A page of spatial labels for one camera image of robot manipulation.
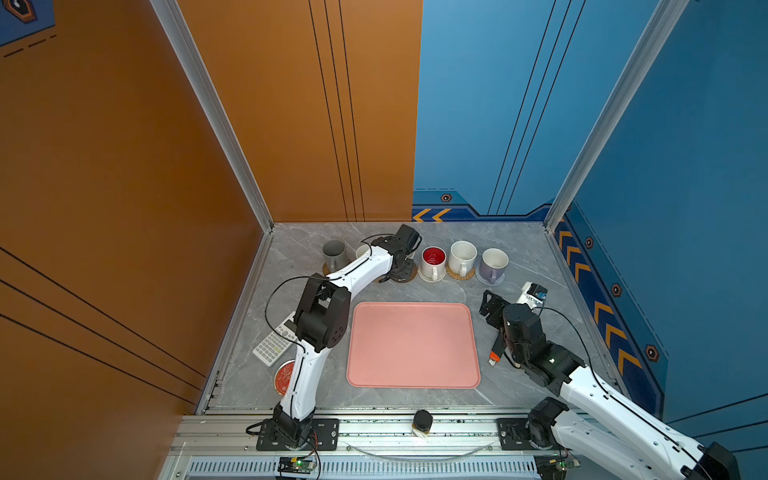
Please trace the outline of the grey-blue knitted round coaster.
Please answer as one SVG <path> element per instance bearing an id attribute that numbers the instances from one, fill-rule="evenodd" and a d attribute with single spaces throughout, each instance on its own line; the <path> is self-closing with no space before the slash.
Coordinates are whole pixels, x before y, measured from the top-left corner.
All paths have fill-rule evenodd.
<path id="1" fill-rule="evenodd" d="M 489 287 L 497 287 L 497 286 L 501 285 L 501 284 L 504 282 L 504 280 L 505 280 L 505 274 L 504 274 L 504 273 L 502 273 L 502 274 L 501 274 L 501 275 L 500 275 L 498 278 L 496 278 L 496 279 L 495 279 L 495 280 L 493 280 L 493 281 L 491 281 L 491 280 L 487 280 L 487 279 L 485 279 L 485 278 L 484 278 L 482 275 L 479 275 L 479 274 L 476 274 L 476 275 L 475 275 L 475 278 L 476 278 L 476 279 L 477 279 L 477 280 L 478 280 L 480 283 L 482 283 L 482 284 L 484 284 L 484 285 L 486 285 L 486 286 L 489 286 Z"/>

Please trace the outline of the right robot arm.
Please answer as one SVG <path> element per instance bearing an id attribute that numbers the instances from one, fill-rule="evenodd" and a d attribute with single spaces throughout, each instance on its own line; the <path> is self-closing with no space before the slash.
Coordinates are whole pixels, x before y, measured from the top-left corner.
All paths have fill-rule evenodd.
<path id="1" fill-rule="evenodd" d="M 645 411 L 602 379 L 588 359 L 549 340 L 540 315 L 545 288 L 530 284 L 517 302 L 486 290 L 480 314 L 497 345 L 549 397 L 530 410 L 530 442 L 574 450 L 621 479 L 738 479 L 735 455 L 704 446 Z"/>

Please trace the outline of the red mug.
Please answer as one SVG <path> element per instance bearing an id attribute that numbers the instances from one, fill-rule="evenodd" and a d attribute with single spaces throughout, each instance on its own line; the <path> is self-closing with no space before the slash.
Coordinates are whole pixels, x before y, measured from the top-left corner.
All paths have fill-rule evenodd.
<path id="1" fill-rule="evenodd" d="M 424 249 L 421 255 L 421 263 L 419 268 L 422 265 L 444 265 L 446 268 L 446 262 L 447 262 L 447 254 L 446 252 L 437 246 L 430 246 Z"/>

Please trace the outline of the brown coaster with scratches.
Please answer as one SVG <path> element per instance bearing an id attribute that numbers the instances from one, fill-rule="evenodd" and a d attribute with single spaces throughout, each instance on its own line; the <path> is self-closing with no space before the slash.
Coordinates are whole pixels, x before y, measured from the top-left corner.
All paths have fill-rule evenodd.
<path id="1" fill-rule="evenodd" d="M 395 283 L 409 283 L 418 273 L 418 268 L 414 264 L 408 264 L 395 271 L 390 271 L 386 275 L 383 275 L 377 279 L 378 283 L 385 283 L 387 281 L 393 281 Z"/>

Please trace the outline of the white mug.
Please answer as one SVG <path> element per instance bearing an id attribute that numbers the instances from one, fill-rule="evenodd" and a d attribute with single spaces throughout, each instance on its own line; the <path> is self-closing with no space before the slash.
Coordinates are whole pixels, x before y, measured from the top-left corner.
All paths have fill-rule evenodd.
<path id="1" fill-rule="evenodd" d="M 369 254 L 369 246 L 367 244 L 360 245 L 355 254 L 357 259 L 366 257 Z"/>
<path id="2" fill-rule="evenodd" d="M 454 242 L 450 247 L 448 265 L 454 272 L 466 275 L 475 266 L 477 257 L 476 246 L 465 240 Z"/>

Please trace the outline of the purple mug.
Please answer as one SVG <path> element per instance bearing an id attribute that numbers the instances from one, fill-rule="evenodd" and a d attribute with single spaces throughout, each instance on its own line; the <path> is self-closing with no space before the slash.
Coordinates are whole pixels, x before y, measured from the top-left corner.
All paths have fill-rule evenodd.
<path id="1" fill-rule="evenodd" d="M 509 257 L 503 250 L 488 248 L 481 255 L 477 274 L 493 281 L 502 273 L 505 274 L 508 264 Z"/>

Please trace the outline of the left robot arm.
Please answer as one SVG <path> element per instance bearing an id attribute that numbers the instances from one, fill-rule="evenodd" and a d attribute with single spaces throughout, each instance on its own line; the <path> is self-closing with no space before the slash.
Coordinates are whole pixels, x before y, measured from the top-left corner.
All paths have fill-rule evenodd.
<path id="1" fill-rule="evenodd" d="M 293 324 L 297 346 L 286 394 L 273 410 L 272 422 L 291 443 L 310 436 L 317 389 L 332 348 L 344 337 L 352 300 L 376 280 L 386 282 L 411 275 L 412 255 L 421 235 L 405 224 L 393 234 L 376 234 L 362 241 L 366 253 L 326 276 L 304 276 L 306 282 Z"/>

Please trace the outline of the grey mug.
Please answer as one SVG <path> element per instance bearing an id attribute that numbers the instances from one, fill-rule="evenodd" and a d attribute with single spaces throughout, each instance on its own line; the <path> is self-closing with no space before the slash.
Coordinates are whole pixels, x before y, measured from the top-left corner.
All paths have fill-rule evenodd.
<path id="1" fill-rule="evenodd" d="M 337 272 L 349 264 L 346 243 L 342 240 L 329 240 L 322 247 L 324 263 L 327 263 L 330 269 Z"/>

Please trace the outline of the white embroidered round coaster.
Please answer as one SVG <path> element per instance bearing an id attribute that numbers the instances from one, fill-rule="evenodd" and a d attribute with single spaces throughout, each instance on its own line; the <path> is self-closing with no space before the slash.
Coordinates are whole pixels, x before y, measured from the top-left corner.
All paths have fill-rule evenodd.
<path id="1" fill-rule="evenodd" d="M 422 265 L 418 270 L 419 277 L 428 283 L 440 282 L 446 276 L 444 265 Z"/>

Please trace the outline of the woven rattan round coaster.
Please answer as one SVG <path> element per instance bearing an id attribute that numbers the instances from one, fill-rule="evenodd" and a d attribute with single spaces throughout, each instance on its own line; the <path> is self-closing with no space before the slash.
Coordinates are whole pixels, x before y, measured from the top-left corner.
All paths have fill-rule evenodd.
<path id="1" fill-rule="evenodd" d="M 459 273 L 457 273 L 457 272 L 454 272 L 454 271 L 451 269 L 451 267 L 450 267 L 449 265 L 447 265 L 447 266 L 446 266 L 446 274 L 447 274 L 447 275 L 448 275 L 450 278 L 452 278 L 452 279 L 454 279 L 454 280 L 458 280 L 458 281 L 467 281 L 467 280 L 469 280 L 469 279 L 473 278 L 473 277 L 475 276 L 475 271 L 476 271 L 476 268 L 475 268 L 475 267 L 472 267 L 472 268 L 471 268 L 471 269 L 470 269 L 470 270 L 467 272 L 467 274 L 466 274 L 466 275 L 460 275 Z"/>

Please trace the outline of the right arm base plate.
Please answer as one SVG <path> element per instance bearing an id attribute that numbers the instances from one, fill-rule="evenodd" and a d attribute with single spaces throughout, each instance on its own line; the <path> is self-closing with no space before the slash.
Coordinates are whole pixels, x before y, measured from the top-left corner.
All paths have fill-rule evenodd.
<path id="1" fill-rule="evenodd" d="M 541 422 L 523 418 L 499 418 L 496 426 L 504 451 L 565 450 L 555 440 L 552 428 Z"/>

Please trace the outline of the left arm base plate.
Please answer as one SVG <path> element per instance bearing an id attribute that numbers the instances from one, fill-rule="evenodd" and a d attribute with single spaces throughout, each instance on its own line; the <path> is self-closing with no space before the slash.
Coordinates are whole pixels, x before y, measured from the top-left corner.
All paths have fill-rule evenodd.
<path id="1" fill-rule="evenodd" d="M 335 451 L 339 440 L 339 420 L 336 418 L 315 418 L 311 425 L 296 434 L 287 433 L 276 420 L 266 420 L 261 426 L 256 441 L 256 450 L 264 452 Z"/>

